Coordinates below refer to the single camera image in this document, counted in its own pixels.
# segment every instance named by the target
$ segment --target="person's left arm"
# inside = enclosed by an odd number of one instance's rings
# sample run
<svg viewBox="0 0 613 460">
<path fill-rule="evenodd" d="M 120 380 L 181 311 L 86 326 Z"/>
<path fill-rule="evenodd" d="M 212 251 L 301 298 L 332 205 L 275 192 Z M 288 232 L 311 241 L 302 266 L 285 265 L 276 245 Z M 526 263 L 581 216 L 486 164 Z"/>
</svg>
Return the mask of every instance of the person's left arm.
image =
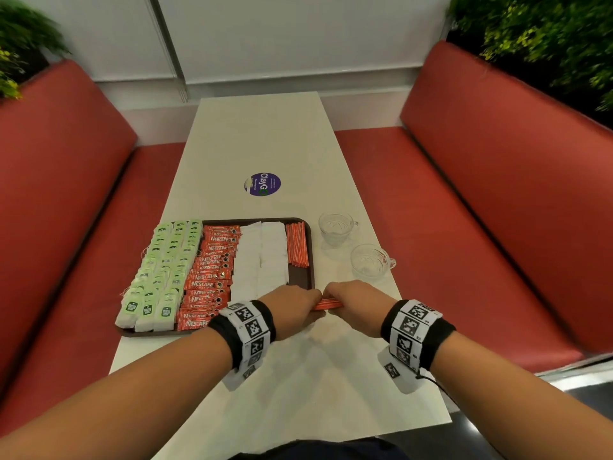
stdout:
<svg viewBox="0 0 613 460">
<path fill-rule="evenodd" d="M 325 312 L 311 312 L 317 290 L 281 286 L 260 298 L 277 340 Z M 0 439 L 7 460 L 150 459 L 232 369 L 218 332 L 204 328 L 142 357 Z"/>
</svg>

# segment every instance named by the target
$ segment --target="red upholstery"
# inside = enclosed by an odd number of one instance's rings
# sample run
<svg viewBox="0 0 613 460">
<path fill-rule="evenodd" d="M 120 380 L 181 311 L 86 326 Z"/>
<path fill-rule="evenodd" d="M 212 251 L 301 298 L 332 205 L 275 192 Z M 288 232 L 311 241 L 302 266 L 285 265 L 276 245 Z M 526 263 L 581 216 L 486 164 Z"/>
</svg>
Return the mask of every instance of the red upholstery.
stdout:
<svg viewBox="0 0 613 460">
<path fill-rule="evenodd" d="M 119 294 L 159 222 L 182 143 L 136 150 L 0 406 L 0 436 L 109 373 Z"/>
<path fill-rule="evenodd" d="M 613 133 L 455 46 L 402 120 L 589 351 L 613 351 Z"/>
<path fill-rule="evenodd" d="M 136 142 L 72 61 L 22 92 L 0 101 L 0 387 Z"/>
<path fill-rule="evenodd" d="M 402 128 L 336 135 L 403 297 L 529 371 L 582 358 Z"/>
</svg>

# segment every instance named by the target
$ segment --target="brown tray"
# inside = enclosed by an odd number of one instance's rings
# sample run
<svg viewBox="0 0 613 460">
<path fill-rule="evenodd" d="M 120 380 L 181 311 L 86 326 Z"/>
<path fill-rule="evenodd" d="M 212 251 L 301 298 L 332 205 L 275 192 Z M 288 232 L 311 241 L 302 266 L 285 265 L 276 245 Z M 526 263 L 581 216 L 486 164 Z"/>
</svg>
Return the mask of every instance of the brown tray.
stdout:
<svg viewBox="0 0 613 460">
<path fill-rule="evenodd" d="M 296 266 L 288 265 L 289 270 L 289 282 L 291 286 L 300 286 L 303 289 L 313 289 L 315 287 L 315 270 L 313 269 L 313 243 L 311 242 L 311 227 L 306 221 L 300 218 L 258 218 L 258 219 L 216 219 L 214 221 L 203 221 L 204 226 L 247 226 L 258 221 L 263 223 L 272 223 L 280 221 L 283 224 L 294 224 L 303 222 L 305 224 L 305 236 L 306 236 L 306 250 L 308 252 L 308 268 L 298 268 Z M 230 297 L 232 297 L 232 287 L 230 287 Z M 175 324 L 174 331 L 149 331 L 149 332 L 134 332 L 134 329 L 123 329 L 116 326 L 121 335 L 127 337 L 151 337 L 154 335 L 183 335 L 191 334 L 196 329 L 188 329 L 186 331 L 176 331 L 177 325 Z"/>
</svg>

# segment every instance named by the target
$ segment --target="forearm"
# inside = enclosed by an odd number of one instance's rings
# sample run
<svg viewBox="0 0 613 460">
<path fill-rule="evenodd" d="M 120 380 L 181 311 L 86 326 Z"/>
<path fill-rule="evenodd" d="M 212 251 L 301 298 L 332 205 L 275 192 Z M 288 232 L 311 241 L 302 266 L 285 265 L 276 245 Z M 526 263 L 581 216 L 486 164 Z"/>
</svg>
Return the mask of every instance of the forearm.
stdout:
<svg viewBox="0 0 613 460">
<path fill-rule="evenodd" d="M 601 459 L 613 451 L 608 419 L 457 332 L 431 371 L 510 460 Z"/>
<path fill-rule="evenodd" d="M 98 381 L 0 440 L 0 457 L 149 459 L 231 368 L 226 341 L 211 329 L 195 332 Z"/>
</svg>

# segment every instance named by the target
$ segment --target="person's right arm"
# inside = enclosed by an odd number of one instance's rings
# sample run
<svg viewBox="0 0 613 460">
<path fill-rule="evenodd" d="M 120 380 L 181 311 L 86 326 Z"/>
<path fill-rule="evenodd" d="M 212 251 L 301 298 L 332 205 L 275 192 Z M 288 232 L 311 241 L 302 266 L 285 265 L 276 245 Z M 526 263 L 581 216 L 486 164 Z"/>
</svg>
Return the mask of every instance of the person's right arm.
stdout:
<svg viewBox="0 0 613 460">
<path fill-rule="evenodd" d="M 330 313 L 381 337 L 396 300 L 361 281 L 331 283 Z M 458 332 L 438 348 L 430 371 L 479 432 L 509 460 L 613 457 L 613 423 L 570 395 Z"/>
</svg>

